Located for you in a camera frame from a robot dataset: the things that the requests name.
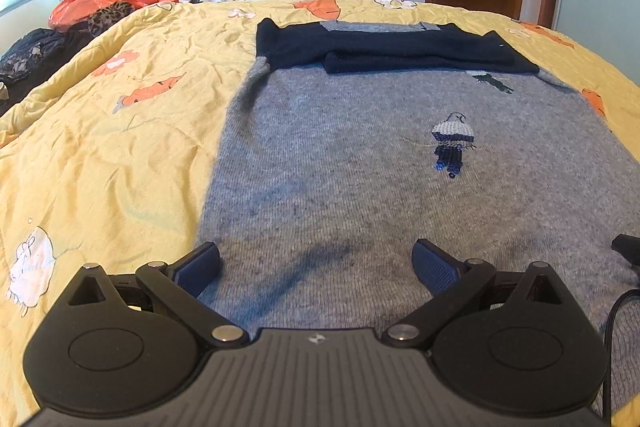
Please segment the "grey and navy knit sweater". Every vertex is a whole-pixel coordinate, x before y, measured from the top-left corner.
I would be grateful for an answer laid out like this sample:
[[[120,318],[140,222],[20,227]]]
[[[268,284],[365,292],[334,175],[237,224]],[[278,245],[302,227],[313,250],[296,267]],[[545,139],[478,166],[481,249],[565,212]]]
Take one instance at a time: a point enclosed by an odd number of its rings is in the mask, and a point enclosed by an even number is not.
[[[639,393],[639,164],[580,93],[495,32],[262,20],[228,110],[199,242],[222,270],[201,300],[262,327],[384,331],[428,299],[427,239],[502,271],[550,263],[612,326],[612,408]]]

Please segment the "dark patterned clothes at bedside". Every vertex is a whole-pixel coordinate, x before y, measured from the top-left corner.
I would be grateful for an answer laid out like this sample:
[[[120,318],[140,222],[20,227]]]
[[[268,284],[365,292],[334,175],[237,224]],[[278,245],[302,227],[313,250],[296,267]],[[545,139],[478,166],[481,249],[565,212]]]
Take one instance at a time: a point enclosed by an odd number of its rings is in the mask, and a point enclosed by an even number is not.
[[[37,28],[14,42],[1,57],[0,115],[23,101],[89,42],[132,12],[134,7],[130,3],[117,1],[66,31]]]

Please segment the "yellow carrot print quilt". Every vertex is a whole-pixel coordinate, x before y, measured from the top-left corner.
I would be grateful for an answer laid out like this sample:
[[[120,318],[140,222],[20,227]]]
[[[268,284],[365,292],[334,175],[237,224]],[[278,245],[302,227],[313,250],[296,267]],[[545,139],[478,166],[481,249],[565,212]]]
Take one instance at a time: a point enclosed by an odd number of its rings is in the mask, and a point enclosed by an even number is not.
[[[81,265],[130,272],[191,248],[224,115],[264,18],[498,32],[599,109],[628,150],[639,148],[631,80],[571,38],[502,15],[373,0],[163,2],[134,12],[1,119],[3,425],[36,410],[23,353]]]

